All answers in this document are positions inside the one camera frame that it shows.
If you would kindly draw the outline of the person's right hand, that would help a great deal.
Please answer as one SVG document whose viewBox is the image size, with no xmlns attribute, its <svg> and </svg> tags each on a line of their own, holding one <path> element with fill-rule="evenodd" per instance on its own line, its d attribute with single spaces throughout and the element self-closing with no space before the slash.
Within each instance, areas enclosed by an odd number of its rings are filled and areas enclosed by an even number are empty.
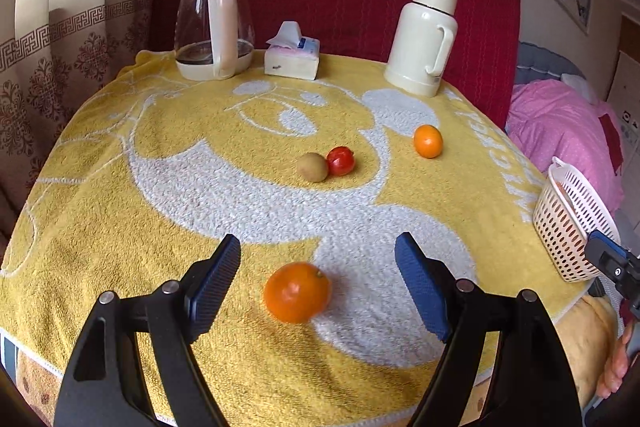
<svg viewBox="0 0 640 427">
<path fill-rule="evenodd" d="M 623 335 L 614 343 L 614 349 L 606 360 L 603 373 L 597 382 L 596 395 L 599 398 L 608 398 L 620 389 L 620 386 L 623 384 L 623 378 L 629 367 L 626 349 L 633 332 L 634 325 L 628 324 Z"/>
</svg>

